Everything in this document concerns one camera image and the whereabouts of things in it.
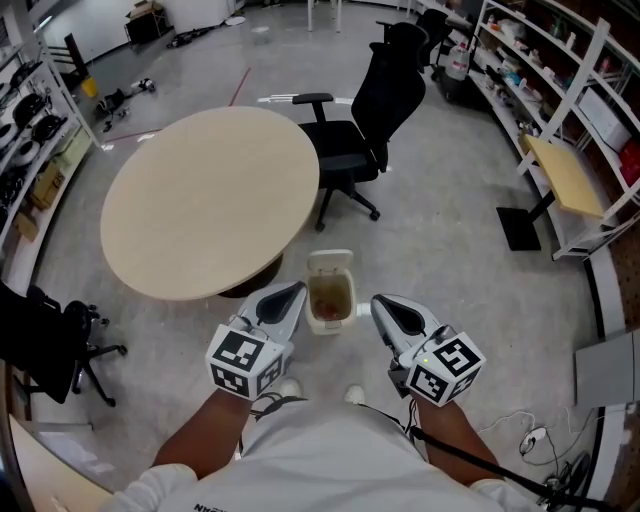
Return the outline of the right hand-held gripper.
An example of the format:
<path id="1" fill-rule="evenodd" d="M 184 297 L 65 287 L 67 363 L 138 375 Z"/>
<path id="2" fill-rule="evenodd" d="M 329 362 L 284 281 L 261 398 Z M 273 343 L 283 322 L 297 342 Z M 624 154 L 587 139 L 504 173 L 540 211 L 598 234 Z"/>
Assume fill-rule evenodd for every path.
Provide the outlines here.
<path id="1" fill-rule="evenodd" d="M 471 386 L 486 363 L 466 333 L 441 326 L 414 300 L 378 294 L 370 309 L 378 333 L 394 354 L 388 374 L 402 398 L 413 392 L 444 406 Z"/>

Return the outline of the water jug on black stand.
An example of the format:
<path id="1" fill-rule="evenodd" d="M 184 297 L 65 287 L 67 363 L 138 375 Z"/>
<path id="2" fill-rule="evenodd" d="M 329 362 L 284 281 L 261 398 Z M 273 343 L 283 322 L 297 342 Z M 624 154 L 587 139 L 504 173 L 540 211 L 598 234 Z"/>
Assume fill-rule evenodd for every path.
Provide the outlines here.
<path id="1" fill-rule="evenodd" d="M 443 41 L 440 44 L 431 78 L 448 103 L 464 107 L 473 103 L 475 86 L 468 78 L 469 56 L 465 43 L 449 46 Z"/>

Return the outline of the black wheeled floor device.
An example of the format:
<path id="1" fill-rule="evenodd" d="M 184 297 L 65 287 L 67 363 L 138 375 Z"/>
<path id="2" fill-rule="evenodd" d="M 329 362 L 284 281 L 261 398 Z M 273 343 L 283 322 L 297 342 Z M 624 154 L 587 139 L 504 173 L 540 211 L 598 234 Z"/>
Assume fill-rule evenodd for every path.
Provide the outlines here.
<path id="1" fill-rule="evenodd" d="M 130 96 L 118 88 L 114 93 L 105 95 L 96 106 L 96 115 L 104 121 L 102 131 L 109 132 L 113 127 L 114 119 L 123 119 L 129 113 L 124 103 Z"/>

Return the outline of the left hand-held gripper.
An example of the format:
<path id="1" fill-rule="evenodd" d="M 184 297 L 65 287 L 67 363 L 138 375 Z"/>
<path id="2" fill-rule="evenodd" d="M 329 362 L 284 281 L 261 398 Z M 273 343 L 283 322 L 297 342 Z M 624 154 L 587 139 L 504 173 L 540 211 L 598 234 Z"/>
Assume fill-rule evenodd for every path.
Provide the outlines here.
<path id="1" fill-rule="evenodd" d="M 218 326 L 205 361 L 218 389 L 257 400 L 286 373 L 307 287 L 273 284 L 251 293 L 227 325 Z"/>

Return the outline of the round wooden table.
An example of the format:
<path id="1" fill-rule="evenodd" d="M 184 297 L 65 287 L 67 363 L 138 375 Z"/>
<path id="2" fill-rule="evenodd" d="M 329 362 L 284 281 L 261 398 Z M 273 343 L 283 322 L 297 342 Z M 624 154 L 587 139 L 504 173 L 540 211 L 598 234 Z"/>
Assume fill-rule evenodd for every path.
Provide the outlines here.
<path id="1" fill-rule="evenodd" d="M 154 299 L 220 294 L 265 270 L 305 224 L 319 162 L 304 131 L 257 107 L 185 117 L 114 178 L 100 236 L 113 273 Z"/>

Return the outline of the person's right forearm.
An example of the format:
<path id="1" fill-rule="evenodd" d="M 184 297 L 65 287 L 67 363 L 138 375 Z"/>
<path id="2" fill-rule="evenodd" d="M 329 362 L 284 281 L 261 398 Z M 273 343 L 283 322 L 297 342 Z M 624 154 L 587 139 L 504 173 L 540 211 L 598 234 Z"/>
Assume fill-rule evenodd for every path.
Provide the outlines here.
<path id="1" fill-rule="evenodd" d="M 473 429 L 463 410 L 451 401 L 438 407 L 412 392 L 416 401 L 422 431 L 450 446 L 497 465 L 494 454 Z M 432 445 L 426 446 L 429 462 L 465 486 L 486 479 L 502 479 L 485 469 L 470 464 Z"/>

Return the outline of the black office chair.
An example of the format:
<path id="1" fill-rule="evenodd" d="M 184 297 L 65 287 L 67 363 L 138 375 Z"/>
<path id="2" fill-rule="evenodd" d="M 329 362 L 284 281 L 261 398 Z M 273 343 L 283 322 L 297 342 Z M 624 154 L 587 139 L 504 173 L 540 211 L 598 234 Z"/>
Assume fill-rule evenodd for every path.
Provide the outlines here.
<path id="1" fill-rule="evenodd" d="M 325 228 L 332 194 L 343 193 L 369 210 L 376 221 L 380 212 L 356 186 L 371 182 L 387 170 L 388 143 L 398 128 L 422 102 L 426 86 L 415 64 L 401 59 L 389 44 L 372 43 L 372 57 L 365 78 L 351 104 L 350 121 L 326 118 L 329 93 L 297 94 L 294 105 L 309 104 L 316 120 L 300 128 L 313 144 L 319 162 L 319 188 L 325 192 L 315 230 Z"/>
<path id="2" fill-rule="evenodd" d="M 32 395 L 45 394 L 62 404 L 80 392 L 81 377 L 87 376 L 107 406 L 115 407 L 91 366 L 112 352 L 128 354 L 122 344 L 91 342 L 93 327 L 109 323 L 94 304 L 74 300 L 61 306 L 35 285 L 21 295 L 0 281 L 0 360 L 30 378 L 29 384 L 13 378 L 22 401 L 29 404 Z"/>

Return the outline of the person's left forearm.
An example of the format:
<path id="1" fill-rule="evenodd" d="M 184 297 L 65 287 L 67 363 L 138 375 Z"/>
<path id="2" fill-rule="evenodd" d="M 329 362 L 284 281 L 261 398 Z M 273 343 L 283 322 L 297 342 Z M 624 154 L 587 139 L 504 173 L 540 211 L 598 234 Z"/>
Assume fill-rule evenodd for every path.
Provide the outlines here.
<path id="1" fill-rule="evenodd" d="M 252 403 L 216 390 L 159 449 L 153 466 L 182 464 L 198 479 L 205 478 L 234 457 Z"/>

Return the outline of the person's white shirt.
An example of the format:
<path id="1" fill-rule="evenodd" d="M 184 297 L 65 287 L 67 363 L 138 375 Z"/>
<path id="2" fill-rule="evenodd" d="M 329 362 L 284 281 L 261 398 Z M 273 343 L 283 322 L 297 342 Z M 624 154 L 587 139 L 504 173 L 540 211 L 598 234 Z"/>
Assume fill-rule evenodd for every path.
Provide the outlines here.
<path id="1" fill-rule="evenodd" d="M 461 484 L 382 413 L 296 401 L 260 419 L 241 458 L 199 478 L 146 470 L 100 512 L 543 512 L 510 484 Z"/>

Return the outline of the grey metal cabinet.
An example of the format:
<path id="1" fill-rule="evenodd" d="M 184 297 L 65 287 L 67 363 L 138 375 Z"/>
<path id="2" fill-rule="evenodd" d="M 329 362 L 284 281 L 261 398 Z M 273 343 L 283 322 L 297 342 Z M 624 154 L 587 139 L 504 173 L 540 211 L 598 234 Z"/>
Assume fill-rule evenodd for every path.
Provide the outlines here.
<path id="1" fill-rule="evenodd" d="M 576 351 L 574 369 L 578 408 L 640 401 L 640 329 Z"/>

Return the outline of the white shelf with assorted boxes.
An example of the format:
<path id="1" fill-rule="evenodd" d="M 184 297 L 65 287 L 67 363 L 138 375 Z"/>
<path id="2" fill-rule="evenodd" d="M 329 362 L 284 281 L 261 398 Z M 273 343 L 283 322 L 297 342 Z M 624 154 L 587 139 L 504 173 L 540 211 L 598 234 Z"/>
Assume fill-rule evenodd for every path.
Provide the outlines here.
<path id="1" fill-rule="evenodd" d="M 640 0 L 483 0 L 471 51 L 470 79 L 518 174 L 541 200 L 549 185 L 524 136 L 560 145 L 604 210 L 597 220 L 550 205 L 555 257 L 588 256 L 640 220 Z"/>

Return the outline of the white round floor socket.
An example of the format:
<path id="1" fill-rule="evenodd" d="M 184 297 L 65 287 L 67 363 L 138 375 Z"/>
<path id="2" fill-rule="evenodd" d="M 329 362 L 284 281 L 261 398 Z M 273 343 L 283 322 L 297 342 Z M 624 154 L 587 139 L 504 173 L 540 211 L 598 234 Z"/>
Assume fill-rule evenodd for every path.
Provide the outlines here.
<path id="1" fill-rule="evenodd" d="M 530 430 L 522 439 L 519 445 L 519 453 L 524 456 L 531 452 L 538 441 L 547 436 L 547 428 L 544 426 L 535 427 Z"/>

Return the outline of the small wooden side table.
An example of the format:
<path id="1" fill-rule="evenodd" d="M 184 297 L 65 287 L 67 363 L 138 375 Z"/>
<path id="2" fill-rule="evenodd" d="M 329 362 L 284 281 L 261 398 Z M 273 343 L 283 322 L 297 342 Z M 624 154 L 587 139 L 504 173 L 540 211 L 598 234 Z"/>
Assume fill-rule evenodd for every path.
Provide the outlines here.
<path id="1" fill-rule="evenodd" d="M 549 191 L 530 211 L 520 208 L 497 207 L 509 248 L 514 252 L 539 251 L 541 245 L 535 221 L 554 202 L 562 210 L 597 220 L 604 219 L 604 210 L 582 165 L 568 149 L 525 135 L 524 141 L 546 176 Z"/>

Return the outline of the small beige trash bin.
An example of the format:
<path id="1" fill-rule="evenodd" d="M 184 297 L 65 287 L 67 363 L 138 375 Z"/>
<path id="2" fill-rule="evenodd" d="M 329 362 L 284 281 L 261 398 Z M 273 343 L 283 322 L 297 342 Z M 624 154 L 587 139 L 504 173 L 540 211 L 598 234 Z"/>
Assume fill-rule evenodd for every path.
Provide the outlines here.
<path id="1" fill-rule="evenodd" d="M 308 255 L 305 315 L 315 335 L 337 335 L 355 321 L 357 300 L 350 272 L 353 257 L 353 252 L 348 249 L 319 250 Z M 335 321 L 318 319 L 314 315 L 318 299 L 338 305 L 342 318 Z"/>

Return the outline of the brown cardboard box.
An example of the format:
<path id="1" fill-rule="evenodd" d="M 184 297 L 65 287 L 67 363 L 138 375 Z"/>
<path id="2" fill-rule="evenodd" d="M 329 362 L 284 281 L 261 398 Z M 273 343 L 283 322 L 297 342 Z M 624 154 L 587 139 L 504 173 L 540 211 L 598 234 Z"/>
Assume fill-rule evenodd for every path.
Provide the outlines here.
<path id="1" fill-rule="evenodd" d="M 64 181 L 65 176 L 59 166 L 54 161 L 47 162 L 34 179 L 30 202 L 40 211 L 49 209 Z"/>

